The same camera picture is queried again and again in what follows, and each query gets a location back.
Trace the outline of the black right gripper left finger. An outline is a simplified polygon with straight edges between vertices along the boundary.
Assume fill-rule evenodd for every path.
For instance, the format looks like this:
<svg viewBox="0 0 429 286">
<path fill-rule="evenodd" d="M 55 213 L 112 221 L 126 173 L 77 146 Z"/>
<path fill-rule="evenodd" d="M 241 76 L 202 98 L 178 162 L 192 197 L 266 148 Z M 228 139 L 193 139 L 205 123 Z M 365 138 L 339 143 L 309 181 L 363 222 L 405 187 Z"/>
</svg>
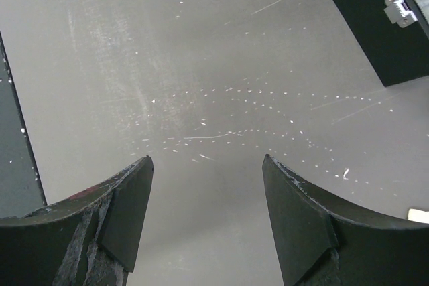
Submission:
<svg viewBox="0 0 429 286">
<path fill-rule="evenodd" d="M 125 285 L 153 176 L 145 156 L 60 202 L 1 219 L 1 284 Z"/>
</svg>

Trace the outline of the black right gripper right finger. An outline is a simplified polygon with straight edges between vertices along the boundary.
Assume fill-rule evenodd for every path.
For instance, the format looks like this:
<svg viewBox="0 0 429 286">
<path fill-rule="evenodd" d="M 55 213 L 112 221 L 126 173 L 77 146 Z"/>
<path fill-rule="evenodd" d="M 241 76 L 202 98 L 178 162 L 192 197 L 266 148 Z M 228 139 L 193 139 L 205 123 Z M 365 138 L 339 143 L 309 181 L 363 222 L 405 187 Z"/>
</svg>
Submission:
<svg viewBox="0 0 429 286">
<path fill-rule="evenodd" d="M 266 155 L 265 196 L 285 285 L 427 285 L 428 225 L 345 200 Z"/>
</svg>

